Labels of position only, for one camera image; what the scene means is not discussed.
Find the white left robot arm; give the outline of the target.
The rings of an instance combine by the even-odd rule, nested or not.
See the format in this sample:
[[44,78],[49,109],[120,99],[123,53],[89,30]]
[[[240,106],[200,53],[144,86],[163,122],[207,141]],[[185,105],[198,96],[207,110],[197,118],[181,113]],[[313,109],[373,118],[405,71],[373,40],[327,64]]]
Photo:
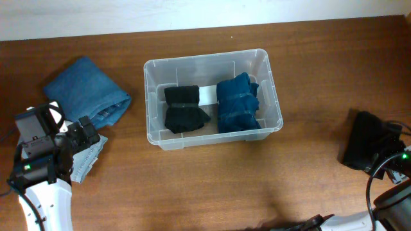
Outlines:
[[18,194],[28,230],[72,230],[72,183],[82,182],[106,139],[87,116],[17,122],[9,186]]

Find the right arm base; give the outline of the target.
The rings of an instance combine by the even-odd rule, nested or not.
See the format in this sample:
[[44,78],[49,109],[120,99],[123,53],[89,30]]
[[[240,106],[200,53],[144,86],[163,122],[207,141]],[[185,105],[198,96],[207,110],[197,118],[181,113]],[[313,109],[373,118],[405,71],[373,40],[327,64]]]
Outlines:
[[274,227],[270,228],[270,230],[275,231],[309,231],[309,230],[320,230],[321,224],[323,224],[326,220],[333,217],[334,214],[330,214],[327,216],[321,216],[317,214],[312,218],[306,221],[287,221],[282,222]]

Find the black garment with tape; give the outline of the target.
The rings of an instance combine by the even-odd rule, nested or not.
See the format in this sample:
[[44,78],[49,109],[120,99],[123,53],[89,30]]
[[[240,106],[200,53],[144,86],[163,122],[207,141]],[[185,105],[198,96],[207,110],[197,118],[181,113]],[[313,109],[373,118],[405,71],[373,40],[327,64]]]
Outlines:
[[386,158],[405,149],[405,143],[399,138],[401,131],[400,125],[385,122],[374,114],[357,113],[343,165],[370,175]]

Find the dark teal garment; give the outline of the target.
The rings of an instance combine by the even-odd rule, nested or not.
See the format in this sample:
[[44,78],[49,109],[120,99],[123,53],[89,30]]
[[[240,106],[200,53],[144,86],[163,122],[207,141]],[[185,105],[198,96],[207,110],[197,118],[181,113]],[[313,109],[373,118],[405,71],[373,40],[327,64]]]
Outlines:
[[261,129],[256,119],[258,87],[246,72],[216,85],[219,133]]

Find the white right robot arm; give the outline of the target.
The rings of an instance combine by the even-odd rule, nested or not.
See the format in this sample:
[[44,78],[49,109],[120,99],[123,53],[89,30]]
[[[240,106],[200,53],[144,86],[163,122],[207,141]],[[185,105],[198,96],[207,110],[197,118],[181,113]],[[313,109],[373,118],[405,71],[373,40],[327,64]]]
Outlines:
[[350,216],[331,216],[317,230],[410,230],[410,180],[389,189],[371,202],[371,185],[376,174],[393,164],[403,166],[401,173],[410,177],[410,147],[387,157],[373,169],[365,192],[366,211]]

